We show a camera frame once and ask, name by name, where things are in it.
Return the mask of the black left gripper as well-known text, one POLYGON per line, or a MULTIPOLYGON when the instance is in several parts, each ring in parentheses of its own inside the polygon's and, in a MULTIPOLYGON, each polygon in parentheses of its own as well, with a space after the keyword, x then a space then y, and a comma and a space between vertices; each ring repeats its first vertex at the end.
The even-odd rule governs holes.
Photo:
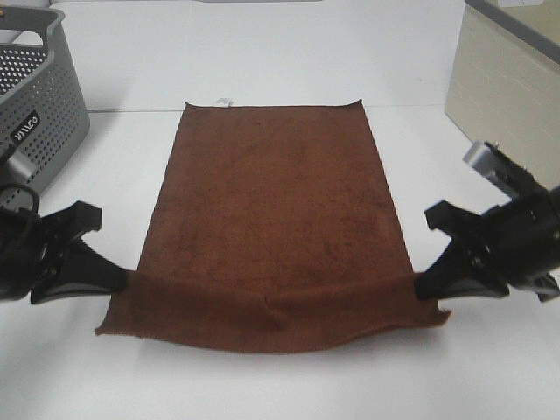
POLYGON ((31 303, 38 305, 61 298, 111 295, 128 287, 126 269, 85 242, 73 242, 101 229, 100 207, 78 200, 41 217, 39 196, 32 188, 6 183, 1 190, 19 190, 31 199, 29 209, 1 210, 3 302, 31 295, 31 303))

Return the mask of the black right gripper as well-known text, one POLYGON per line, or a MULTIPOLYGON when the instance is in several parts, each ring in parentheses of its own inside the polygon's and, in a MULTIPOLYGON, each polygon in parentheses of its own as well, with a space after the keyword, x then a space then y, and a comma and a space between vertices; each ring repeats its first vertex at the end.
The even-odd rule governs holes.
POLYGON ((478 214, 439 201, 424 211, 430 230, 451 240, 414 281, 420 300, 504 298, 510 287, 541 302, 559 297, 559 189, 537 188, 478 214))

